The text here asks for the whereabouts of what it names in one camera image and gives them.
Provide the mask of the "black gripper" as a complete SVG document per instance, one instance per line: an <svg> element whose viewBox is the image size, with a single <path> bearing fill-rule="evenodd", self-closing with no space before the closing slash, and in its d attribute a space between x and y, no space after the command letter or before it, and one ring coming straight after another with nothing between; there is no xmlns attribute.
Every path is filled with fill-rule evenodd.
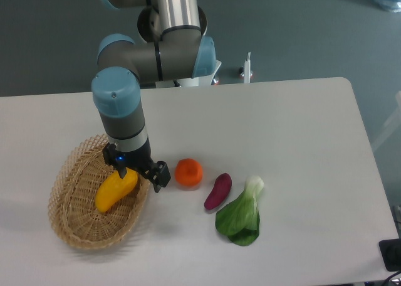
<svg viewBox="0 0 401 286"><path fill-rule="evenodd" d="M152 160L148 137L145 140L132 138L108 143L102 154L105 164L112 166L120 178L125 177L127 169L137 171L153 185L155 193L165 188L171 180L167 163Z"/></svg>

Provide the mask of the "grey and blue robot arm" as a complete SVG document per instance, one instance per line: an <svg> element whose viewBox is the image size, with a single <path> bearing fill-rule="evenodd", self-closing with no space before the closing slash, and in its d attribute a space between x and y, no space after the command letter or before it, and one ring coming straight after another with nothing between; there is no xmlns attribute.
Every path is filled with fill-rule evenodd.
<svg viewBox="0 0 401 286"><path fill-rule="evenodd" d="M211 37L201 26L197 0L102 0L114 9L142 6L155 22L152 39L140 45L131 37L111 34L98 49L98 71L91 83L108 143L105 163L124 177L129 169L150 181L155 191L166 187L165 162L151 158L140 86L145 83L197 80L210 85L219 69Z"/></svg>

